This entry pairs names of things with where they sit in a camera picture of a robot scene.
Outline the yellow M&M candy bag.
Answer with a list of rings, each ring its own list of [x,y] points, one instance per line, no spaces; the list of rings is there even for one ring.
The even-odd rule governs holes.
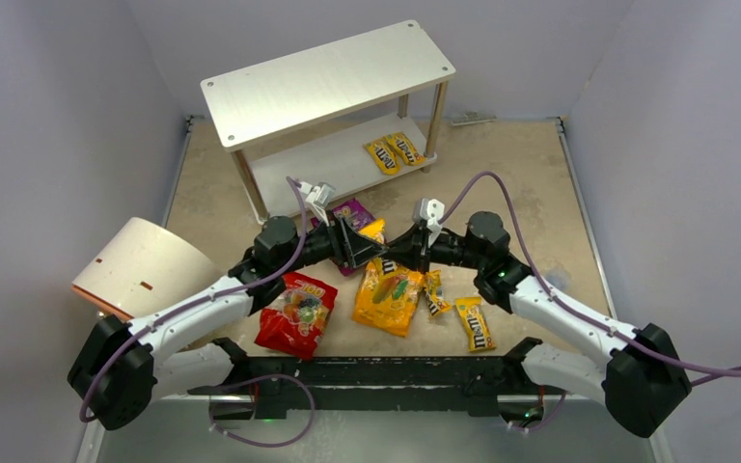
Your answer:
[[[366,143],[363,148],[383,175],[394,176],[399,172],[400,165],[384,138]]]

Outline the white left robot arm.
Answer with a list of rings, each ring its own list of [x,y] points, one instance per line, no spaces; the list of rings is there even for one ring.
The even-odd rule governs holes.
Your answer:
[[[195,340],[270,305],[289,272],[329,259],[359,266],[385,251],[343,219],[306,231],[276,216],[240,263],[216,275],[184,240],[129,220],[71,285],[102,312],[68,375],[80,420],[118,429],[166,395],[223,384],[243,351],[231,340],[194,348]]]

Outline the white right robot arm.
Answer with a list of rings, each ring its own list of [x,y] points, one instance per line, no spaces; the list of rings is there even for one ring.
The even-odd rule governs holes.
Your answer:
[[[510,251],[509,242],[501,217],[480,211],[462,235],[431,231],[422,219],[389,243],[386,256],[413,270],[433,263],[475,270],[474,286],[484,301],[578,348],[572,354],[532,342],[520,356],[531,382],[587,397],[625,430],[651,436],[692,391],[670,335],[653,323],[636,328],[554,291]]]

